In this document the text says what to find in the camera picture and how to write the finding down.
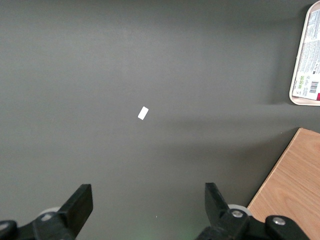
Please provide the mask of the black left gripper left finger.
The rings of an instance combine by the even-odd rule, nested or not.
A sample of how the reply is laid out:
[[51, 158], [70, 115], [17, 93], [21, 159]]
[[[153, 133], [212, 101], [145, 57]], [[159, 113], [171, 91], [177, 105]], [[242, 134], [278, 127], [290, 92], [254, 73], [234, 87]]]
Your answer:
[[82, 184], [59, 208], [44, 210], [26, 225], [0, 222], [2, 240], [75, 240], [93, 211], [91, 184]]

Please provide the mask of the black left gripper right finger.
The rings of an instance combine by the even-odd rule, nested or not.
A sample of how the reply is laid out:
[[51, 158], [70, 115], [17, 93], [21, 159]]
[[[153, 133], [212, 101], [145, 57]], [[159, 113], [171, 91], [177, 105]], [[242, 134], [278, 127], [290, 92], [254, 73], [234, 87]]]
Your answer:
[[269, 215], [264, 222], [254, 218], [246, 208], [231, 208], [217, 185], [206, 183], [204, 204], [210, 226], [197, 240], [308, 240], [307, 234], [291, 218]]

